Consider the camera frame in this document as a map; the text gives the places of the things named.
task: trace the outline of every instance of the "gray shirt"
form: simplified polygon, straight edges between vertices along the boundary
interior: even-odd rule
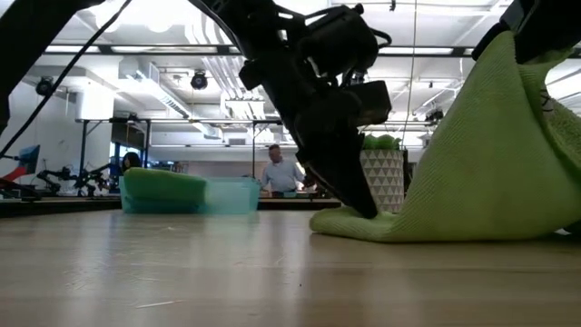
[[[297,164],[291,161],[270,162],[262,173],[262,187],[271,184],[273,192],[289,192],[297,189],[296,181],[302,182],[305,176]]]

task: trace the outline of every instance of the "green plant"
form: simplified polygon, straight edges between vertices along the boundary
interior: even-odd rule
[[[380,137],[366,135],[363,141],[363,150],[399,150],[401,139],[385,134]]]

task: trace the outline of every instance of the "black cable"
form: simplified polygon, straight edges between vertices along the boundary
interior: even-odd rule
[[[351,78],[353,78],[353,74],[355,74],[355,69],[354,68],[350,68],[349,71],[347,71],[347,73],[345,73],[343,75],[343,80],[341,81],[341,86],[340,87],[347,86],[351,82]]]
[[[117,18],[119,18],[119,16],[123,12],[123,10],[125,10],[125,8],[127,8],[127,6],[131,2],[132,2],[132,0],[125,0],[125,2],[121,5],[121,7],[119,8],[119,10],[107,21],[107,23],[105,23],[89,39],[89,41],[87,41],[87,43],[83,45],[83,47],[81,48],[81,50],[79,50],[79,52],[74,55],[74,57],[71,60],[71,62],[64,68],[64,70],[61,73],[61,75],[56,79],[56,82],[54,82],[53,88],[50,90],[50,92],[47,95],[44,96],[43,101],[41,101],[40,104],[38,104],[38,106],[36,107],[36,109],[34,109],[33,113],[30,115],[30,117],[28,117],[28,119],[22,125],[22,127],[20,127],[20,129],[18,130],[18,132],[16,132],[16,134],[14,136],[12,136],[12,138],[10,139],[10,141],[8,141],[8,143],[6,144],[6,146],[4,147],[4,149],[2,149],[2,151],[0,152],[0,158],[2,158],[8,152],[8,150],[10,150],[10,147],[12,147],[12,145],[14,145],[14,143],[18,140],[18,138],[20,138],[20,136],[22,136],[22,134],[26,131],[26,129],[30,126],[30,124],[34,121],[34,119],[36,118],[36,116],[38,114],[40,114],[40,111],[43,110],[43,108],[46,105],[46,103],[48,103],[48,100],[50,100],[51,96],[53,96],[54,92],[56,92],[56,90],[58,89],[58,86],[63,82],[63,80],[65,79],[65,77],[69,74],[69,72],[71,71],[71,69],[73,69],[74,65],[84,55],[84,53],[87,51],[87,49],[89,49],[89,47],[91,45],[93,45],[93,43],[107,30],[107,28],[109,28],[117,20]]]
[[[379,36],[381,38],[384,38],[387,41],[388,45],[391,45],[393,43],[393,40],[391,39],[391,36],[385,32],[381,32],[376,30],[375,28],[369,28],[371,30],[371,32],[373,32],[374,35]]]

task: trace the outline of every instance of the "table surface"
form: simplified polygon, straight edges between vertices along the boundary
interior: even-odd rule
[[[0,220],[0,321],[29,326],[581,325],[581,246],[377,244],[311,213]]]
[[[295,202],[295,203],[340,203],[337,199],[307,199],[307,198],[273,198],[273,197],[262,197],[260,199],[262,203],[279,203],[279,202]]]

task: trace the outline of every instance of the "patterned planter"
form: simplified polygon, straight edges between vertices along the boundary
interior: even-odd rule
[[[378,210],[399,213],[404,199],[403,153],[396,150],[363,150],[359,159]]]

